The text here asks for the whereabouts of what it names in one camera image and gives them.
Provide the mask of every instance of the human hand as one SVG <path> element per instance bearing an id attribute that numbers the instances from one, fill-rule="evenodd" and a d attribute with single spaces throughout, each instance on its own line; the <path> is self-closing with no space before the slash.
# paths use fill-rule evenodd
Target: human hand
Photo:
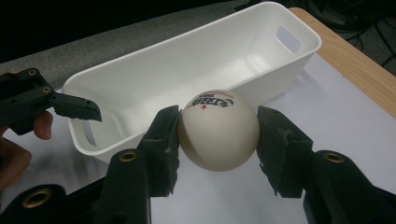
<path id="1" fill-rule="evenodd" d="M 43 140 L 51 138 L 53 117 L 45 111 L 35 118 L 34 133 Z M 8 127 L 0 127 L 0 189 L 15 184 L 29 165 L 32 154 L 26 149 L 9 141 L 3 134 Z"/>

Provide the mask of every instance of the brass insert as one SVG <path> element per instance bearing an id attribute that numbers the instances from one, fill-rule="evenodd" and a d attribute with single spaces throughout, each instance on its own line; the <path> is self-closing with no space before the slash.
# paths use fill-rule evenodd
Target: brass insert
<path id="1" fill-rule="evenodd" d="M 345 160 L 340 155 L 334 153 L 326 153 L 324 154 L 324 158 L 328 161 L 336 162 L 336 163 L 343 163 Z"/>
<path id="2" fill-rule="evenodd" d="M 40 206 L 41 204 L 45 203 L 50 199 L 52 195 L 51 189 L 39 189 L 36 190 L 31 195 L 27 196 L 23 202 L 22 206 L 25 208 L 35 208 Z"/>
<path id="3" fill-rule="evenodd" d="M 49 87 L 44 87 L 44 88 L 43 88 L 43 92 L 44 92 L 44 93 L 50 92 L 50 88 L 49 88 Z"/>
<path id="4" fill-rule="evenodd" d="M 134 161 L 137 158 L 137 154 L 132 151 L 127 151 L 120 155 L 120 161 Z"/>

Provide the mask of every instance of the white table surface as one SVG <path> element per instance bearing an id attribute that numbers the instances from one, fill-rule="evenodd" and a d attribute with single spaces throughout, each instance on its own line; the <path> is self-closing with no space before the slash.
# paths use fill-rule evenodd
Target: white table surface
<path id="1" fill-rule="evenodd" d="M 317 54 L 290 89 L 265 106 L 285 114 L 313 139 L 314 151 L 348 156 L 375 186 L 396 193 L 396 120 Z M 7 132 L 6 137 L 28 148 L 33 159 L 22 180 L 1 191 L 2 209 L 40 184 L 58 184 L 71 193 L 106 175 L 107 164 L 75 149 L 66 118 L 55 115 L 49 141 L 32 133 Z M 195 166 L 181 149 L 179 154 L 174 194 L 151 199 L 153 224 L 306 223 L 303 199 L 276 197 L 256 154 L 223 173 Z"/>

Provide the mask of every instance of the white ball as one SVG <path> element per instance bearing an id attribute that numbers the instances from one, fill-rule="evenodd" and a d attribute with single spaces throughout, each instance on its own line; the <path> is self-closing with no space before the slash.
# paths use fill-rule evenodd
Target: white ball
<path id="1" fill-rule="evenodd" d="M 183 109 L 180 145 L 189 159 L 210 171 L 229 171 L 253 154 L 260 126 L 254 108 L 231 91 L 206 91 Z"/>

